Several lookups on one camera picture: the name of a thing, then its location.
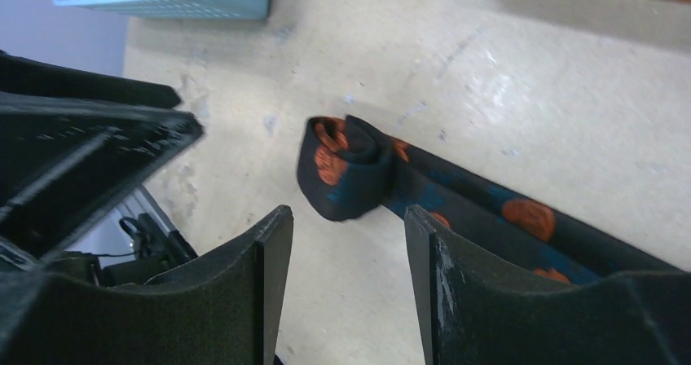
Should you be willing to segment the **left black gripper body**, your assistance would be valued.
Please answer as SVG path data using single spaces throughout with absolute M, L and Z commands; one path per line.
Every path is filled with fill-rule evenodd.
M 6 205 L 1 208 L 1 272 L 32 270 L 49 266 L 65 256 L 63 242 L 67 209 L 34 209 Z

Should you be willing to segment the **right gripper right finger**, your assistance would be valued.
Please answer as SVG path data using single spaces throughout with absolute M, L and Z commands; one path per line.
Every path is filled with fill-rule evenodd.
M 428 364 L 687 364 L 690 276 L 626 271 L 594 284 L 536 275 L 419 206 L 404 218 Z

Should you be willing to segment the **dark orange floral tie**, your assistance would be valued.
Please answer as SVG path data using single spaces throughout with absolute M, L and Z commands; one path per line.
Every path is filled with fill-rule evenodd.
M 327 220 L 357 219 L 381 206 L 403 217 L 417 205 L 505 261 L 569 284 L 626 270 L 672 270 L 612 235 L 353 116 L 307 121 L 297 181 Z

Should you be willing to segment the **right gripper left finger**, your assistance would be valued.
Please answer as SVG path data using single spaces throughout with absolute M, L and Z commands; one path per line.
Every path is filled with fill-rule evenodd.
M 144 284 L 38 269 L 1 275 L 4 364 L 276 364 L 293 243 L 280 205 Z

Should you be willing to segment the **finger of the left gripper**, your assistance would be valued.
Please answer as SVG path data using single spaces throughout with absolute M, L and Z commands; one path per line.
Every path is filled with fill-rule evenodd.
M 1 208 L 67 209 L 67 248 L 202 134 L 189 112 L 4 93 Z
M 171 109 L 182 100 L 170 86 L 91 73 L 1 53 L 1 91 Z

